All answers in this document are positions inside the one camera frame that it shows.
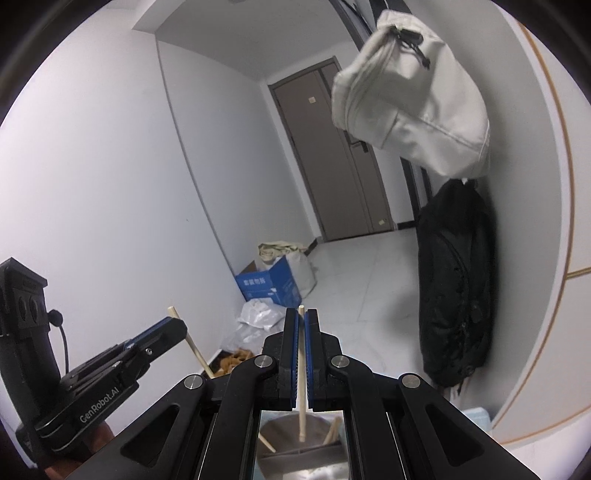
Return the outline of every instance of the tiled floor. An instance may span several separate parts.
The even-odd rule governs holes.
[[[423,375],[415,230],[321,244],[310,261],[318,284],[303,303],[343,353],[390,377]]]

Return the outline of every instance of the blue container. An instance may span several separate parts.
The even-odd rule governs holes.
[[[285,256],[267,271],[241,273],[235,278],[247,301],[272,299],[273,303],[294,309],[301,303],[300,291]]]

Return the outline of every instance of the black cable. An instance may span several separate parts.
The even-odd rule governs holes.
[[[64,327],[60,325],[61,339],[64,341],[64,356],[66,357],[66,375],[70,372],[70,360],[68,356],[68,341],[66,340],[66,333]]]

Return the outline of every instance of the human hand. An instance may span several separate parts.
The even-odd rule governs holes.
[[[88,448],[92,453],[96,453],[114,438],[111,428],[103,422],[90,435]],[[60,458],[51,467],[46,468],[45,473],[50,480],[64,480],[80,465],[82,463],[76,460]]]

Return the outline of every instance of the door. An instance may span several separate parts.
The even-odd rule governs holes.
[[[334,62],[271,87],[325,240],[392,230],[371,148],[332,123]]]

